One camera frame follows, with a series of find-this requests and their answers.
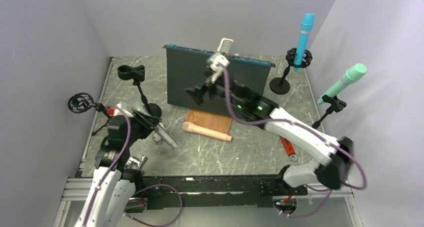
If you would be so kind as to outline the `pink microphone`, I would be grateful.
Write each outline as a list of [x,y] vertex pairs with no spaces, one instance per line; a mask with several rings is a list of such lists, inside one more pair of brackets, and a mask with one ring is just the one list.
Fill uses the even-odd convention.
[[204,135],[207,137],[211,137],[211,138],[215,138],[215,139],[219,139],[222,141],[227,141],[230,142],[232,140],[232,136],[216,131],[216,130],[212,130],[212,129],[208,129],[202,126],[198,126],[192,122],[188,122],[185,121],[182,124],[182,129],[188,133],[195,133],[195,134],[199,134],[199,135]]

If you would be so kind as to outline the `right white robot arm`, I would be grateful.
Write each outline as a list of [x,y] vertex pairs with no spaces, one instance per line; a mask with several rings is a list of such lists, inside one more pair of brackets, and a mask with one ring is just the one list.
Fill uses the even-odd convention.
[[186,88],[185,92],[198,105],[204,98],[217,97],[225,101],[228,113],[237,122],[257,126],[262,130],[282,136],[306,150],[316,163],[284,166],[275,181],[276,190],[289,194],[299,186],[320,183],[330,190],[345,185],[354,162],[353,141],[322,133],[290,115],[274,101],[227,77],[216,82],[208,78],[199,86]]

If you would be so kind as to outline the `grey microphone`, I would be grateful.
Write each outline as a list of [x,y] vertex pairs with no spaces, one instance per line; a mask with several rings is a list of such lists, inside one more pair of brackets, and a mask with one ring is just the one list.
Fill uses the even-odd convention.
[[153,130],[153,135],[159,135],[161,136],[162,140],[165,143],[167,143],[169,146],[171,146],[172,148],[176,148],[178,146],[178,144],[176,143],[176,141],[173,139],[173,137],[167,132],[167,130],[165,129],[165,125],[162,122],[159,122]]

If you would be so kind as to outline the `black tripod shock-mount stand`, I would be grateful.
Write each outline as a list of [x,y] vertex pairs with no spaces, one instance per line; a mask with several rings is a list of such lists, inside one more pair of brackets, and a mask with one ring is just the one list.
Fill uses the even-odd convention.
[[71,96],[67,101],[67,108],[75,114],[81,114],[90,109],[95,109],[97,112],[106,116],[107,120],[105,124],[94,130],[91,133],[92,136],[95,136],[99,131],[108,126],[109,119],[112,117],[111,113],[114,110],[113,108],[105,107],[102,103],[95,102],[94,98],[85,92],[76,93]]

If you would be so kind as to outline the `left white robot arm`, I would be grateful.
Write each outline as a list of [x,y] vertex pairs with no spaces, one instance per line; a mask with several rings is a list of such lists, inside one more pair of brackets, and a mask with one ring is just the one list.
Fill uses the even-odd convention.
[[124,214],[131,197],[144,190],[141,169],[129,168],[130,147],[146,139],[160,128],[162,111],[156,104],[134,107],[114,107],[108,121],[107,135],[95,157],[95,168],[90,189],[76,227],[115,227]]

